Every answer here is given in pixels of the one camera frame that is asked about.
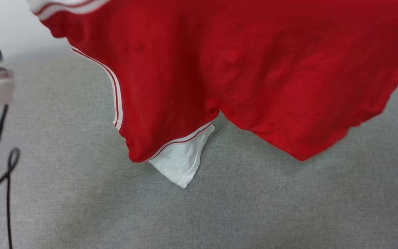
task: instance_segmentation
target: clothing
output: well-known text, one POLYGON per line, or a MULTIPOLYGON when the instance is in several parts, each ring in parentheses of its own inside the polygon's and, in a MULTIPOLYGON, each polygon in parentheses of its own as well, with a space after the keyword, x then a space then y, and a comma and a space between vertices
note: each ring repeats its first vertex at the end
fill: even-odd
POLYGON ((133 162, 186 187, 219 112, 299 160, 398 85, 398 0, 28 0, 99 63, 133 162))

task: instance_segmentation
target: black cord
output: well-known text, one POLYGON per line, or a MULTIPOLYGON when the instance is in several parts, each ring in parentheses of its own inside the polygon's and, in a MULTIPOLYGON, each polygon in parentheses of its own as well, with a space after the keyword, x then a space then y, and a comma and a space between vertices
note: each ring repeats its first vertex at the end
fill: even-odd
MULTIPOLYGON (((8 105, 4 106, 4 111, 1 115, 0 119, 0 139, 4 128, 4 121, 7 115, 8 105)), ((9 158, 7 160, 7 172, 0 177, 0 183, 7 179, 7 198, 6 198, 6 205, 7 205, 7 232, 8 232, 8 244, 9 249, 13 249, 12 240, 11 240, 11 222, 10 222, 10 173, 15 169, 16 165, 19 162, 19 157, 21 155, 21 151, 19 148, 13 148, 10 151, 9 158)))

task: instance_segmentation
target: white wall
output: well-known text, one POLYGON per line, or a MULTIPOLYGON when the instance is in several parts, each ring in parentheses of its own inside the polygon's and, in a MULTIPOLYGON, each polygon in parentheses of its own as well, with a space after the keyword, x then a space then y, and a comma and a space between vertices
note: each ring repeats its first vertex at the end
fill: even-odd
POLYGON ((26 0, 0 0, 0 49, 5 61, 73 56, 67 40, 53 38, 26 0))

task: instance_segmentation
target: gray textured background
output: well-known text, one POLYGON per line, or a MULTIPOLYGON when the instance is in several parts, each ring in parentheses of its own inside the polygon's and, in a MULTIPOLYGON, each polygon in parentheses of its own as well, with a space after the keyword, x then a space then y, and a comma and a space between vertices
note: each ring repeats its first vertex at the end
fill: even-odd
POLYGON ((183 190, 129 161, 101 68, 83 58, 10 67, 0 174, 19 146, 16 249, 398 247, 398 89, 383 115, 304 163, 220 116, 183 190))

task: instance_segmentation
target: gray surface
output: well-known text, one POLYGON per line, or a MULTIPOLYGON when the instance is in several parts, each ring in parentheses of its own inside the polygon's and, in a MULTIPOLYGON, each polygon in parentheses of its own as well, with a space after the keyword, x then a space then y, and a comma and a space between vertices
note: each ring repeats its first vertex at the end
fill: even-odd
MULTIPOLYGON (((107 76, 83 58, 13 65, 17 249, 398 247, 398 89, 383 115, 300 163, 225 118, 187 189, 128 160, 107 76)), ((0 186, 0 249, 7 248, 0 186)))

